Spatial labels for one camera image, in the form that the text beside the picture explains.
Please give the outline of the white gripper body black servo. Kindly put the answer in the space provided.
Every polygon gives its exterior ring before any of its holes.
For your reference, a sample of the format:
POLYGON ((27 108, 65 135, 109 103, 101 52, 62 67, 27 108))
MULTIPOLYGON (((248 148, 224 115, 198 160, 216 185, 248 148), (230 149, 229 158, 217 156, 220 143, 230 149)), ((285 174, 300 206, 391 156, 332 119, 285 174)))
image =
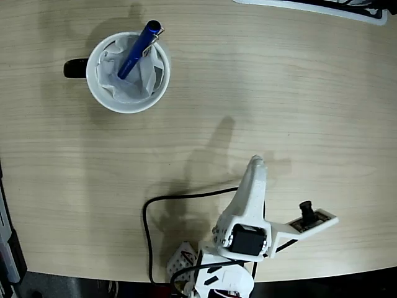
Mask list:
POLYGON ((271 224, 262 217, 221 216, 212 234, 218 254, 231 260, 262 261, 272 242, 271 224))

